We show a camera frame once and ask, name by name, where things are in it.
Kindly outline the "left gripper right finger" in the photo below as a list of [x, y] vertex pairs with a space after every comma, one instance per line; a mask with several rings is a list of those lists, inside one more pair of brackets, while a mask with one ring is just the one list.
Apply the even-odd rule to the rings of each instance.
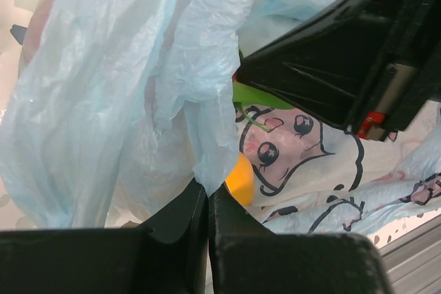
[[215, 293], [392, 293], [380, 255], [355, 234], [277, 235], [226, 189], [209, 199]]

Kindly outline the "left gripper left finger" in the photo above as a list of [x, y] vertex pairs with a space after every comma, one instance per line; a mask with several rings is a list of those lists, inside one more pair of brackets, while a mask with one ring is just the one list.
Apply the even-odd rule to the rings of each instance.
[[203, 293], [208, 199], [190, 182], [135, 227], [1, 233], [2, 293]]

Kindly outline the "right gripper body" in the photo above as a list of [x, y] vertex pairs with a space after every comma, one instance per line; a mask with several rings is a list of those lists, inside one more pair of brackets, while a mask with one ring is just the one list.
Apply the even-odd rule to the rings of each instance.
[[345, 128], [367, 140], [402, 132], [440, 86], [440, 0], [345, 0]]

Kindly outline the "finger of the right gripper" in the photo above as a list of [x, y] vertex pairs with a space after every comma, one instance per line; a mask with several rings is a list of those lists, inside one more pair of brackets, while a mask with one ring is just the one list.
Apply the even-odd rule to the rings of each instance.
[[402, 60], [422, 0], [336, 0], [246, 56], [240, 83], [273, 94], [332, 127], [360, 121], [385, 68]]

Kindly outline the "yellow mango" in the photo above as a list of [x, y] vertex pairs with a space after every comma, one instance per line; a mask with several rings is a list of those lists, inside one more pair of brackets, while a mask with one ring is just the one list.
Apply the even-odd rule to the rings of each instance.
[[248, 158], [238, 154], [238, 161], [225, 180], [228, 192], [242, 206], [250, 206], [254, 201], [254, 172]]

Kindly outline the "red dragon fruit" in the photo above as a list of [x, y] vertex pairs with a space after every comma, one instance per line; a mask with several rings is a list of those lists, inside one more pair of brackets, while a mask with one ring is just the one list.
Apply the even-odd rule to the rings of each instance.
[[296, 110], [275, 91], [280, 84], [279, 64], [250, 61], [241, 50], [238, 54], [240, 67], [232, 77], [232, 86], [240, 134], [292, 133]]

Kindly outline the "blue plastic bag with fruit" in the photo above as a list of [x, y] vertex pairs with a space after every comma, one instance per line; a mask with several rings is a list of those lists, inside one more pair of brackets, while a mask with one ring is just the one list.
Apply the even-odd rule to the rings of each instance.
[[234, 107], [240, 57], [335, 0], [40, 0], [1, 124], [1, 177], [41, 228], [154, 215], [244, 156], [275, 233], [368, 234], [440, 208], [440, 106], [384, 143], [311, 112]]

